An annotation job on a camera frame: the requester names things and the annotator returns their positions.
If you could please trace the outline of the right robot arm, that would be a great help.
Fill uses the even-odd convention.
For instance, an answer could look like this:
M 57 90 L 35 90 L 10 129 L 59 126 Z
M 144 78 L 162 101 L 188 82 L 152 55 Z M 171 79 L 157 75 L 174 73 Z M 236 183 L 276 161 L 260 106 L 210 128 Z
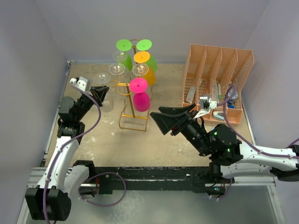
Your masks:
M 200 156 L 209 158 L 207 175 L 210 181 L 246 175 L 275 176 L 283 182 L 299 180 L 298 145 L 282 149 L 255 146 L 240 140 L 236 132 L 225 124 L 218 124 L 207 132 L 203 116 L 194 107 L 161 106 L 150 116 L 162 134 L 176 136 L 181 133 Z

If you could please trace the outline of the clear glass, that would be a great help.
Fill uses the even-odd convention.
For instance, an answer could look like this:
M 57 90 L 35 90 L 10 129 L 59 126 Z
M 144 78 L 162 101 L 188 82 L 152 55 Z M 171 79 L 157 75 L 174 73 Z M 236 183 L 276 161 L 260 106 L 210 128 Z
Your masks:
M 128 57 L 128 54 L 125 51 L 117 50 L 112 54 L 112 58 L 118 62 L 123 63 Z
M 149 67 L 145 63 L 137 63 L 133 66 L 132 72 L 137 77 L 144 77 L 149 71 Z
M 122 63 L 113 63 L 109 66 L 108 70 L 110 74 L 119 76 L 125 72 L 125 66 Z
M 107 73 L 98 73 L 93 77 L 93 81 L 97 84 L 95 89 L 100 91 L 103 112 L 111 112 L 114 108 L 114 98 L 109 87 L 110 79 L 111 77 Z

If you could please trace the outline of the yellow plastic goblet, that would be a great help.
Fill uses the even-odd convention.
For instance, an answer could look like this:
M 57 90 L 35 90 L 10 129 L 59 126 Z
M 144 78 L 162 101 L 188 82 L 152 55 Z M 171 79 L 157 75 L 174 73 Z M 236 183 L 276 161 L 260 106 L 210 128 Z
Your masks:
M 132 68 L 132 72 L 137 77 L 144 78 L 148 85 L 153 86 L 156 82 L 153 69 L 148 65 L 150 53 L 147 51 L 139 51 L 134 55 L 136 64 Z

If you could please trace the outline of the large green wine glass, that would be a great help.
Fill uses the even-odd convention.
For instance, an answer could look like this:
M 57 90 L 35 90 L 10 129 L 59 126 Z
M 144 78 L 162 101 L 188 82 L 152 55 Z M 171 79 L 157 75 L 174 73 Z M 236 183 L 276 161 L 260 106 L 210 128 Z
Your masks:
M 152 54 L 148 50 L 152 47 L 152 42 L 149 39 L 142 39 L 136 44 L 138 52 L 134 55 L 134 60 L 136 63 L 145 63 L 154 72 L 157 71 L 157 62 Z

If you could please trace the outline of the pink plastic goblet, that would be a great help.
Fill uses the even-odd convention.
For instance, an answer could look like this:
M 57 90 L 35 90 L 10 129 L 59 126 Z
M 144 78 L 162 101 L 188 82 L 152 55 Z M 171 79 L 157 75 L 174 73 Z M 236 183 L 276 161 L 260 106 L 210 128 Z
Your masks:
M 135 78 L 129 84 L 130 90 L 133 92 L 133 104 L 137 111 L 145 112 L 150 108 L 150 98 L 146 90 L 148 83 L 144 78 Z

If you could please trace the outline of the small green wine glass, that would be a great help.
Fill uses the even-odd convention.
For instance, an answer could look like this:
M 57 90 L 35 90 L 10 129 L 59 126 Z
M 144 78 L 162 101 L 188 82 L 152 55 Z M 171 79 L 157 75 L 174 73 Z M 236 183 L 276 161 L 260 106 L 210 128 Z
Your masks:
M 128 53 L 128 51 L 132 49 L 131 41 L 127 39 L 120 39 L 116 43 L 116 48 L 122 53 L 124 53 L 124 59 L 122 60 L 122 63 L 125 66 L 125 68 L 131 71 L 133 68 L 133 64 L 131 56 Z

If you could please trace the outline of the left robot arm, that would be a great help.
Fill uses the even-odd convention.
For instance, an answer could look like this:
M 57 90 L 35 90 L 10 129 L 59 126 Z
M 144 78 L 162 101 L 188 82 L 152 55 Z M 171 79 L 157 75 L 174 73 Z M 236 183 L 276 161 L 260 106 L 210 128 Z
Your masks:
M 74 100 L 63 97 L 58 104 L 57 142 L 48 167 L 35 187 L 27 188 L 25 199 L 33 220 L 65 221 L 71 211 L 71 200 L 81 183 L 91 183 L 96 178 L 92 161 L 79 162 L 68 173 L 69 164 L 82 137 L 88 133 L 82 118 L 93 105 L 102 107 L 109 90 L 107 86 L 91 87 L 81 91 Z

